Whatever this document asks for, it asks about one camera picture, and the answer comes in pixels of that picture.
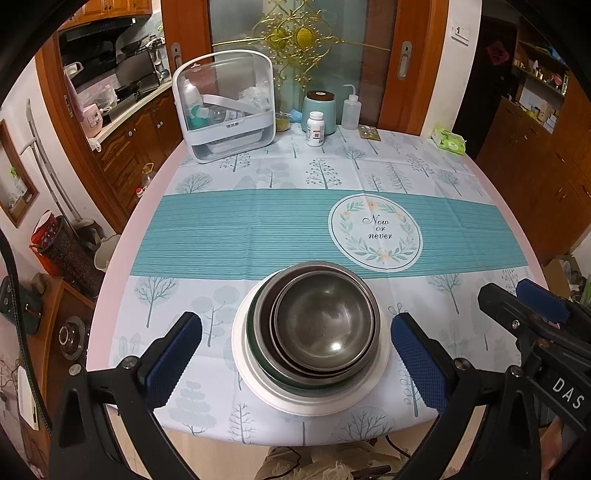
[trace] wooden door frame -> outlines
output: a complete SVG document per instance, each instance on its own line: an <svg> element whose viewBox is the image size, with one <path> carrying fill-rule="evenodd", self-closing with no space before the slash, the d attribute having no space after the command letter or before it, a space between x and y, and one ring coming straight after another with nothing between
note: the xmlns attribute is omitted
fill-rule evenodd
<svg viewBox="0 0 591 480"><path fill-rule="evenodd" d="M368 0L368 10L379 1ZM398 0L379 128L421 134L439 72L448 10L449 0ZM162 18L171 72L176 69L171 51L175 43L181 45L183 62L212 52L207 0L167 0L162 4ZM371 23L367 29L373 29ZM413 51L408 75L399 80L402 42L407 40Z"/></svg>
<svg viewBox="0 0 591 480"><path fill-rule="evenodd" d="M66 80L61 65L57 32L37 52L35 65L51 123L70 164L111 228L116 233L122 233L129 215L115 199L90 149L82 127L76 117L70 115L65 102Z"/></svg>

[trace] kitchen cabinet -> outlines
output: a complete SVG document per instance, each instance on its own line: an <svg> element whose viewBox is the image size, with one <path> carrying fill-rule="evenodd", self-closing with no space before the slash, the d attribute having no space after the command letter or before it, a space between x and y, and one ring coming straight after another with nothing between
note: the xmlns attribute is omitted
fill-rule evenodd
<svg viewBox="0 0 591 480"><path fill-rule="evenodd" d="M132 140L137 151L141 151L146 162L154 164L154 170L158 170L168 155L164 153L160 139L158 137L158 130L156 122L152 117L152 109L158 100L152 101L150 104L142 108L131 119L133 126Z"/></svg>
<svg viewBox="0 0 591 480"><path fill-rule="evenodd" d="M66 30L106 18L151 14L152 2L150 0L89 0L64 22L59 30Z"/></svg>
<svg viewBox="0 0 591 480"><path fill-rule="evenodd" d="M129 15L132 11L131 0L107 0L109 2L109 16Z"/></svg>
<svg viewBox="0 0 591 480"><path fill-rule="evenodd" d="M151 114L164 156L168 158L183 139L177 109L174 104L174 96L160 95L156 98Z"/></svg>
<svg viewBox="0 0 591 480"><path fill-rule="evenodd" d="M553 136L585 175L591 176L591 102L574 76Z"/></svg>
<svg viewBox="0 0 591 480"><path fill-rule="evenodd" d="M151 0L132 0L132 7L133 12L141 15L141 14L151 14L152 13L152 2Z"/></svg>
<svg viewBox="0 0 591 480"><path fill-rule="evenodd" d="M591 223L589 201L577 192L568 163L549 150L545 160L546 175L541 185L530 221L524 232L541 263L566 253Z"/></svg>
<svg viewBox="0 0 591 480"><path fill-rule="evenodd" d="M153 163L158 170L183 139L174 97L169 89L131 115L102 141L95 159L114 198L131 214L135 191L142 186L142 169Z"/></svg>
<svg viewBox="0 0 591 480"><path fill-rule="evenodd" d="M553 134L502 99L476 159L542 264L569 252L591 223L591 157L583 151L591 104L585 107L577 88L569 97L569 86Z"/></svg>
<svg viewBox="0 0 591 480"><path fill-rule="evenodd" d="M80 9L77 23L94 22L109 18L109 0L89 0Z"/></svg>

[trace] stainless steel bowl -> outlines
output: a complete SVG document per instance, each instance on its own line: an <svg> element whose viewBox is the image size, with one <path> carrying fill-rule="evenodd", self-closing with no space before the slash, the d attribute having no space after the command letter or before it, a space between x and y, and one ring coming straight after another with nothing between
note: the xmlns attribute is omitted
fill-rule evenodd
<svg viewBox="0 0 591 480"><path fill-rule="evenodd" d="M272 311L275 300L293 279L307 272L323 271L349 275L365 292L371 304L374 331L369 348L349 368L333 372L315 372L306 368L294 368L287 362L272 341ZM335 385L355 375L375 356L379 338L379 310L367 285L354 273L329 262L305 262L278 272L260 289L253 301L247 323L248 340L257 361L274 380L297 388L323 388Z"/></svg>
<svg viewBox="0 0 591 480"><path fill-rule="evenodd" d="M360 285L334 271L307 272L281 292L273 328L290 363L330 374L354 365L375 334L371 301Z"/></svg>

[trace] teal stripe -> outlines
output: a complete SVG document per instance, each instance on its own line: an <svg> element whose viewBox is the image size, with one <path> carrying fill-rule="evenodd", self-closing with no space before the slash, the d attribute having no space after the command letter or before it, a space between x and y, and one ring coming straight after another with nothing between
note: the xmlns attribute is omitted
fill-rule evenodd
<svg viewBox="0 0 591 480"><path fill-rule="evenodd" d="M496 206L379 193L403 206L423 233L423 253L397 273L366 270L330 238L328 215L355 190L225 190L164 196L132 275L220 280L264 278L307 260L326 260L363 278L417 277L527 265Z"/></svg>

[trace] white wall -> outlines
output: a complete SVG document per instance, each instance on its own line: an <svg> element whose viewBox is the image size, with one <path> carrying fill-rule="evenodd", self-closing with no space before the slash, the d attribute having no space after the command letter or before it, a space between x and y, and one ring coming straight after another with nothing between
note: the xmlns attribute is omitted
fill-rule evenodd
<svg viewBox="0 0 591 480"><path fill-rule="evenodd" d="M6 120L8 131L17 151L31 139L31 131L25 116L28 98L31 99L31 109L33 110L33 117L41 142L72 202L83 218L95 219L105 229L105 234L112 234L113 230L92 202L90 196L86 193L57 138L56 131L51 124L51 119L43 100L43 95L41 94L35 60L31 60L27 65L2 104L2 108L0 108L0 119ZM21 161L35 187L39 190L39 195L18 229L4 215L4 212L0 212L0 228L7 236L12 249L15 253L17 252L19 254L20 259L28 263L28 267L33 266L35 270L42 271L41 264L28 248L31 233L45 210L50 209L56 215L60 212L43 182L30 148L23 153ZM22 275L21 279L28 280L27 277L23 277Z"/></svg>
<svg viewBox="0 0 591 480"><path fill-rule="evenodd" d="M481 6L482 0L449 0L441 62L421 132L424 137L431 135L436 125L451 130L456 121L476 51ZM453 20L470 30L468 46L451 38Z"/></svg>

